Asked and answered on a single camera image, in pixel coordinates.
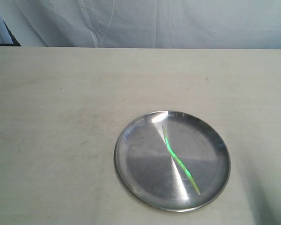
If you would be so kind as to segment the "round stainless steel plate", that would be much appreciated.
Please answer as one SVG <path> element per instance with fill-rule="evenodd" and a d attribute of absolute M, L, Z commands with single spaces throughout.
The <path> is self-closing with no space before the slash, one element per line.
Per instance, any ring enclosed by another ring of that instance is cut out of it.
<path fill-rule="evenodd" d="M 162 125 L 201 195 L 168 152 Z M 205 121 L 164 110 L 144 114 L 126 126 L 115 145 L 114 166 L 125 187 L 141 201 L 165 211 L 186 212 L 208 205 L 222 193 L 231 160 L 224 140 Z"/>

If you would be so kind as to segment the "dark frame at left edge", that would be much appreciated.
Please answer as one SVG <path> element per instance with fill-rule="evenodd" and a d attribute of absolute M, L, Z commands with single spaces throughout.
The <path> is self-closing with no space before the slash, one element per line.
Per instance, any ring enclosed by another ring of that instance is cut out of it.
<path fill-rule="evenodd" d="M 8 35 L 10 36 L 11 41 L 7 43 L 7 41 L 3 41 L 3 43 L 0 43 L 0 46 L 13 46 L 13 47 L 20 47 L 20 43 L 17 41 L 15 36 L 12 34 L 11 30 L 8 28 L 6 23 L 4 22 L 4 25 L 7 29 Z"/>

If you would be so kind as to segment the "white backdrop cloth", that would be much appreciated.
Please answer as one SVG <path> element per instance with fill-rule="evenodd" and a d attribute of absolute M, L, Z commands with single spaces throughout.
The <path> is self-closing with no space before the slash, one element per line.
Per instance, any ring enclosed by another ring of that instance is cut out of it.
<path fill-rule="evenodd" d="M 22 46 L 281 49 L 281 0 L 0 0 Z"/>

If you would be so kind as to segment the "thin green glow stick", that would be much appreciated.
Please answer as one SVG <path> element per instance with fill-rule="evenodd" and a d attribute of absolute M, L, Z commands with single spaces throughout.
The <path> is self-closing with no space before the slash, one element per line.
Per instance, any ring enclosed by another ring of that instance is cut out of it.
<path fill-rule="evenodd" d="M 164 125 L 162 125 L 162 131 L 163 131 L 163 136 L 164 136 L 164 140 L 165 140 L 165 144 L 167 147 L 168 152 L 170 153 L 171 157 L 174 159 L 174 161 L 176 163 L 178 163 L 179 167 L 182 169 L 182 171 L 184 172 L 184 174 L 187 176 L 188 180 L 191 182 L 191 184 L 193 185 L 197 195 L 201 195 L 201 192 L 195 182 L 195 180 L 193 179 L 191 173 L 189 172 L 189 170 L 186 168 L 186 166 L 183 164 L 183 162 L 179 159 L 179 157 L 176 155 L 176 153 L 172 150 L 168 137 L 166 135 L 166 130 L 164 128 Z"/>

